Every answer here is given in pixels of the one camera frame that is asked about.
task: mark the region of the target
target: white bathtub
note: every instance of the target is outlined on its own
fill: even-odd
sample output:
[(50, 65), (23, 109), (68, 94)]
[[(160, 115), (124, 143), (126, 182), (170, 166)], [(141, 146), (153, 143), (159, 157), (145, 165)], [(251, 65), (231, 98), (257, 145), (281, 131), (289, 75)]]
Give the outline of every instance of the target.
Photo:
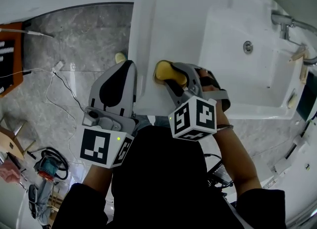
[[(135, 113), (175, 109), (166, 88), (153, 81), (156, 63), (167, 59), (213, 72), (228, 91), (229, 118), (291, 118), (304, 88), (302, 63), (289, 62), (298, 46), (279, 38), (272, 10), (284, 13), (273, 0), (136, 0), (129, 45), (138, 69)], [(312, 48), (300, 29), (290, 29), (290, 36)], [(250, 55), (243, 51), (246, 41), (253, 44)]]

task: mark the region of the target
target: strap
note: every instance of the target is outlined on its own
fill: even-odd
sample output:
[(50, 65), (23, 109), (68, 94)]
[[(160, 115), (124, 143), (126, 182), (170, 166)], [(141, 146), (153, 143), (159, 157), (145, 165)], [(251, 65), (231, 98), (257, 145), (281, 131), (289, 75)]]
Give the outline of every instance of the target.
[(213, 85), (214, 87), (220, 89), (218, 82), (209, 76), (200, 77), (199, 81), (201, 86)]
[(229, 100), (228, 93), (226, 90), (203, 92), (203, 97), (205, 100)]

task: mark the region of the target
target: yellow sponge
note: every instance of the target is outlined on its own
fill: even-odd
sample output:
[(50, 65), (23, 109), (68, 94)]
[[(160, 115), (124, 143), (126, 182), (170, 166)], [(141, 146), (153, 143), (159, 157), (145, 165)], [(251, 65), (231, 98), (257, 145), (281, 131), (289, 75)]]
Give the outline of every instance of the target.
[(187, 78), (184, 74), (172, 68), (171, 62), (161, 60), (157, 63), (154, 71), (154, 81), (158, 84), (164, 84), (164, 80), (172, 79), (181, 87), (187, 84)]

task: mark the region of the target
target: red cloth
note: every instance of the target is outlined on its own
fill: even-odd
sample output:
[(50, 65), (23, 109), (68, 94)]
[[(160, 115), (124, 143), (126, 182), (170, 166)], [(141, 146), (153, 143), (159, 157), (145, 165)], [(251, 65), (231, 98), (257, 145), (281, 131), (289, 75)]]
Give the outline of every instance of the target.
[(6, 182), (17, 182), (20, 181), (20, 172), (16, 165), (9, 160), (6, 160), (2, 165), (0, 165), (0, 176)]

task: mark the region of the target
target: bathtub drain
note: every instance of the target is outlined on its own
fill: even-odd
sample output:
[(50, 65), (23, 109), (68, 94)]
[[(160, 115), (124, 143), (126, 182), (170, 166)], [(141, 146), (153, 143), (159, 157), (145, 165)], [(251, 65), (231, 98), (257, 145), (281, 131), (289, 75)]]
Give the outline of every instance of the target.
[(249, 55), (252, 53), (253, 51), (253, 45), (251, 43), (251, 41), (246, 41), (244, 44), (243, 44), (243, 51)]

